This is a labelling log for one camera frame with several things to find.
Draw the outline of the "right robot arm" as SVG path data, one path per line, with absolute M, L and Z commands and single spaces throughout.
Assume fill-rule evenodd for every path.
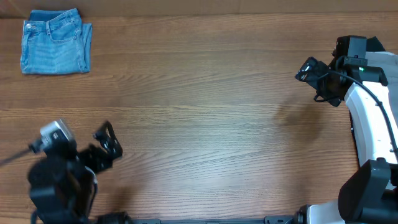
M 291 223 L 397 223 L 397 118 L 389 89 L 397 83 L 397 55 L 376 37 L 337 38 L 329 64 L 308 58 L 295 79 L 315 89 L 314 100 L 349 109 L 359 169 L 338 198 L 305 205 Z

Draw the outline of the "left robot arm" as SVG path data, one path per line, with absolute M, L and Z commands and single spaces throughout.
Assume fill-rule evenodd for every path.
M 97 174 L 113 166 L 123 149 L 109 121 L 93 137 L 99 146 L 90 144 L 78 151 L 75 137 L 59 119 L 40 129 L 40 139 L 30 150 L 44 152 L 46 157 L 34 164 L 28 173 L 29 197 L 36 209 L 31 222 L 92 223 L 90 212 L 98 192 Z

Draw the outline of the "blue denim jeans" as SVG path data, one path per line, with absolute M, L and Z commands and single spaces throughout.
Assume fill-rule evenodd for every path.
M 23 74 L 68 75 L 90 71 L 91 23 L 78 9 L 33 10 L 24 21 L 21 41 Z

